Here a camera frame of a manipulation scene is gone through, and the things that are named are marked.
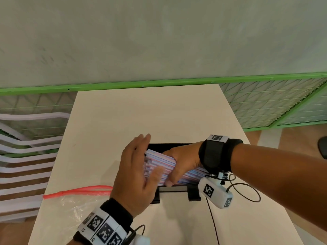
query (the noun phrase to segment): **wall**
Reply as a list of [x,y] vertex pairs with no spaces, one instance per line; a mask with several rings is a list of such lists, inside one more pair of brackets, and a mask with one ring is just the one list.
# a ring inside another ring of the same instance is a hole
[[327,0],[0,0],[0,87],[326,71]]

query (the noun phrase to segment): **tabletop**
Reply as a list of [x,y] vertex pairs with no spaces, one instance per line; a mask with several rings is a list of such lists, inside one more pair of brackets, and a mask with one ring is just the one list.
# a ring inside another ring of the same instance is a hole
[[[151,143],[192,143],[209,134],[248,143],[218,84],[83,91],[77,94],[45,193],[113,185],[123,148],[140,133],[150,133]],[[239,189],[256,197],[249,187]],[[152,244],[303,244],[285,209],[261,196],[260,203],[253,203],[234,193],[233,204],[220,210],[203,196],[189,202],[186,192],[161,193],[160,204],[150,205],[132,227],[145,224]],[[29,244],[66,244],[107,198],[43,200]]]

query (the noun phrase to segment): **person's left hand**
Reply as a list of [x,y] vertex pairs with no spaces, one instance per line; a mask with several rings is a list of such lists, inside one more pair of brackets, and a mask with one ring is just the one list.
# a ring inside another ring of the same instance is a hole
[[135,218],[154,199],[164,167],[156,167],[150,177],[144,177],[144,153],[151,135],[135,137],[123,150],[111,198],[119,202]]

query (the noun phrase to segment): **striped straw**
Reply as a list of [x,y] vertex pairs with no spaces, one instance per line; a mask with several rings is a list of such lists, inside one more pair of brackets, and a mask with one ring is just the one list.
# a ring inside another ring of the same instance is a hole
[[[165,168],[165,171],[162,175],[162,178],[160,180],[159,185],[164,185],[165,181],[170,174],[170,172],[174,169],[176,165],[176,160],[173,157],[166,156],[164,154],[155,152],[153,150],[147,150],[145,152],[145,170],[144,175],[145,177],[149,177],[149,175],[152,173],[152,170],[156,168],[157,166],[163,166]],[[201,178],[209,174],[205,169],[203,168],[196,168],[193,169],[187,173],[185,173],[182,178],[177,182],[178,185],[197,185]]]

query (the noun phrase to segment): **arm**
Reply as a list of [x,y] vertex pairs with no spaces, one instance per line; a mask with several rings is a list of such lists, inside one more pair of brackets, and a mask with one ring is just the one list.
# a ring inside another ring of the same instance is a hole
[[[163,167],[156,167],[148,179],[144,177],[144,154],[150,139],[150,134],[145,137],[140,134],[123,150],[110,199],[100,206],[100,209],[108,213],[127,234],[133,218],[141,214],[152,202],[164,172]],[[92,244],[77,232],[67,245]]]
[[[172,148],[176,159],[167,186],[200,165],[202,142]],[[232,172],[268,197],[327,231],[327,161],[294,152],[249,144],[237,145]]]

